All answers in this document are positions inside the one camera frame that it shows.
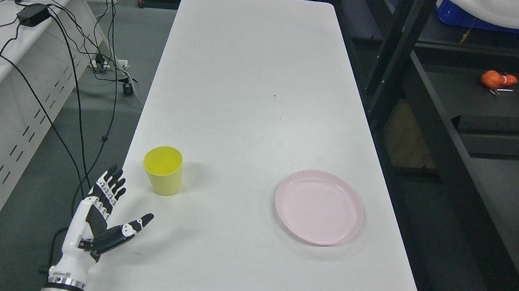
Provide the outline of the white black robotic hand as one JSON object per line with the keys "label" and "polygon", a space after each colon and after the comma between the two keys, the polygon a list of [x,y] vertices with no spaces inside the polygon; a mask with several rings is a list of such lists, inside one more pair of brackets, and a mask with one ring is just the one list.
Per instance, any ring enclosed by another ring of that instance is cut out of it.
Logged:
{"label": "white black robotic hand", "polygon": [[110,224],[110,216],[126,192],[123,170],[116,165],[103,172],[74,213],[62,245],[62,258],[49,271],[49,287],[84,290],[89,269],[99,258],[140,233],[154,218],[143,215],[125,224]]}

